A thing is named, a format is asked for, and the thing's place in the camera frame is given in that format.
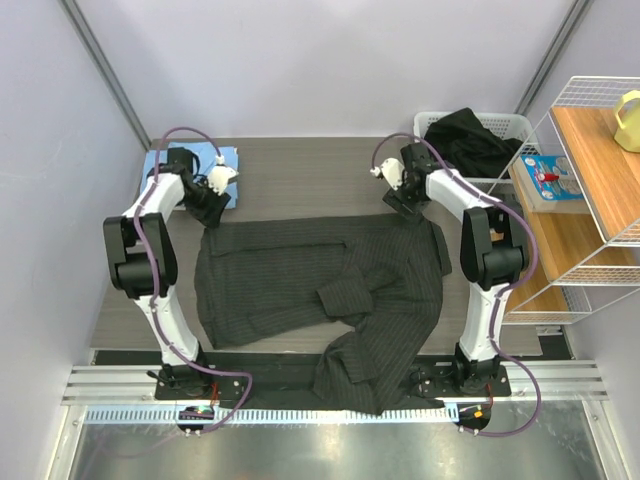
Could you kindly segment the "dark pinstriped long sleeve shirt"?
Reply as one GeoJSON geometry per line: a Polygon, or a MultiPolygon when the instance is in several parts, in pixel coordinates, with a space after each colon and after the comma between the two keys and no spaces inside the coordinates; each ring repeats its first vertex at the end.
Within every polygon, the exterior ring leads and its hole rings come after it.
{"type": "Polygon", "coordinates": [[[314,390],[378,415],[439,321],[450,270],[443,232],[427,219],[324,217],[206,230],[194,286],[217,349],[346,324],[316,366],[314,390]]]}

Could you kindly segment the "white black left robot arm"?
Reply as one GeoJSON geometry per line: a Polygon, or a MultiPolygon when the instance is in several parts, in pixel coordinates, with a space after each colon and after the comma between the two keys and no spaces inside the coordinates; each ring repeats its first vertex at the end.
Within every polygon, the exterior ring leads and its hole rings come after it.
{"type": "Polygon", "coordinates": [[[204,171],[188,148],[169,148],[165,161],[160,155],[131,207],[103,222],[107,264],[113,286],[143,312],[161,348],[161,366],[149,375],[161,389],[200,399],[211,391],[213,375],[177,297],[178,261],[167,221],[183,206],[205,227],[217,227],[238,172],[219,149],[204,171]]]}

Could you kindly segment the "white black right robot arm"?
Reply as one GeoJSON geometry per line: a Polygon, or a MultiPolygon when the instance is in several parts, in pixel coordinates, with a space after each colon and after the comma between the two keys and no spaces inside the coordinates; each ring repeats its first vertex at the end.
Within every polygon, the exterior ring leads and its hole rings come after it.
{"type": "Polygon", "coordinates": [[[459,264],[469,282],[467,318],[455,346],[452,387],[463,395],[480,394],[499,378],[499,336],[507,300],[529,268],[529,235],[504,204],[479,190],[458,170],[443,167],[423,144],[401,149],[370,169],[389,186],[383,200],[415,220],[436,202],[461,225],[459,264]]]}

